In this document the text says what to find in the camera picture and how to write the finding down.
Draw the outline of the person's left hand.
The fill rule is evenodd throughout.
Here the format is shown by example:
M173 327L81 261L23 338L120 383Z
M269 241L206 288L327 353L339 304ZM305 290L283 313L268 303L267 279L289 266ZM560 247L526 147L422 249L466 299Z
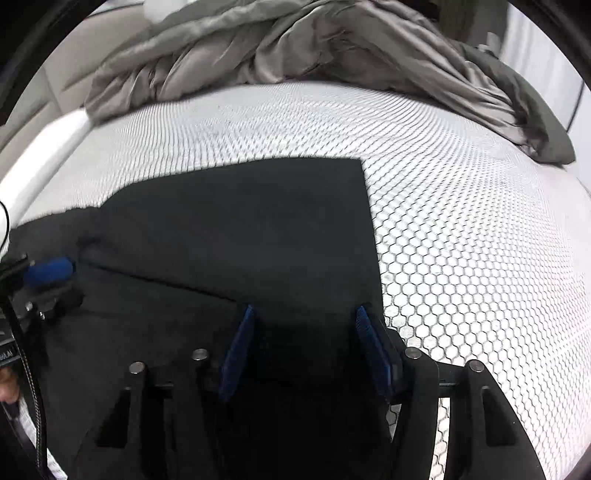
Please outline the person's left hand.
M2 403L13 404L18 401L20 396L20 387L16 373L4 367L0 369L0 401Z

